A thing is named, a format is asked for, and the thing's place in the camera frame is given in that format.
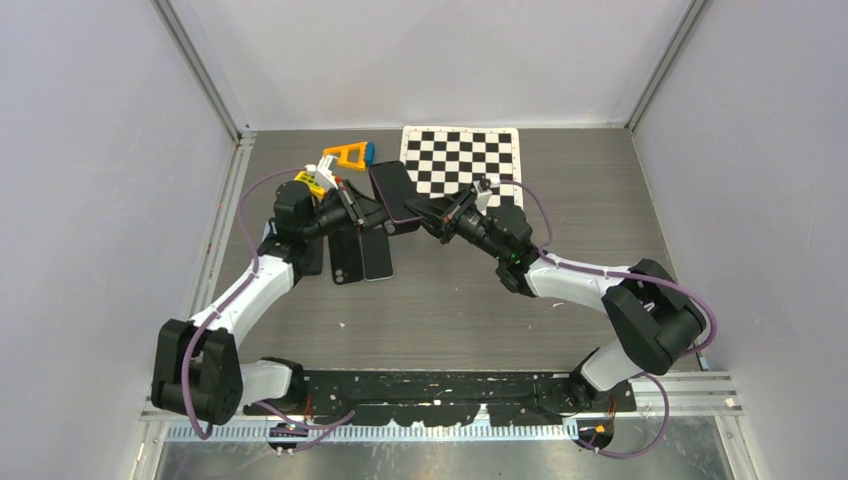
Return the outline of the purple edged bare phone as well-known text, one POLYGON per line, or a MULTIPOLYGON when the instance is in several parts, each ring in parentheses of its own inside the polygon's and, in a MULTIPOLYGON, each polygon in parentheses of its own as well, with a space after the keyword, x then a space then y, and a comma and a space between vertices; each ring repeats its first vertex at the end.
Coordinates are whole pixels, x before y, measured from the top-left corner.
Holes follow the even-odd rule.
POLYGON ((406 207, 418 197, 417 187, 401 161, 376 163, 369 169, 375 196, 383 204, 389 220, 396 226, 415 226, 420 217, 406 207))

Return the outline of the white edged bare phone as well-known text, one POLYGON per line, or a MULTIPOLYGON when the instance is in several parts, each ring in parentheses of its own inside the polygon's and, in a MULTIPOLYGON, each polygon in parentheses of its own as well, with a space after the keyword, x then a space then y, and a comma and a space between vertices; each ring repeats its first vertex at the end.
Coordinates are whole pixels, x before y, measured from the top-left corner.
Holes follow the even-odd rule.
POLYGON ((361 255, 366 281, 386 280, 394 276, 389 237, 383 228, 362 233, 361 255))

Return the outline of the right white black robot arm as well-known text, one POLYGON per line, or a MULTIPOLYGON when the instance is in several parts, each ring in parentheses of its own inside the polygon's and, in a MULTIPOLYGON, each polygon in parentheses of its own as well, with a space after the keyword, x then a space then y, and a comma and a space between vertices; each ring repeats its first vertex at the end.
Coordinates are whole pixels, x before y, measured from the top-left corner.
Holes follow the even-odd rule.
POLYGON ((524 210, 500 205, 480 210, 482 185, 452 195, 413 198, 406 207, 441 243, 460 237, 493 257, 496 274, 512 293, 564 300, 606 315, 616 338, 592 351, 569 374, 571 397, 596 410, 611 390, 640 374, 663 375, 696 351, 712 315, 657 262, 605 267, 569 261, 536 245, 524 210))

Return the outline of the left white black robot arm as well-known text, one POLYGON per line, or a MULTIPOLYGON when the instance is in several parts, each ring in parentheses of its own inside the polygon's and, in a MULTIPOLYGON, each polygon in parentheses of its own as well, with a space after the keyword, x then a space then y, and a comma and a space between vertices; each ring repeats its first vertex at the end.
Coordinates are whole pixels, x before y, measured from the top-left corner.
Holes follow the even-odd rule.
POLYGON ((321 240, 387 219, 381 201, 347 180, 333 181, 321 200, 303 182, 281 184, 267 232, 236 282, 190 319, 170 319, 161 327, 152 404, 185 415, 201 439, 246 406, 268 402, 284 414, 298 412, 308 397, 303 366, 274 357, 245 364, 239 347, 279 298, 313 274, 321 240))

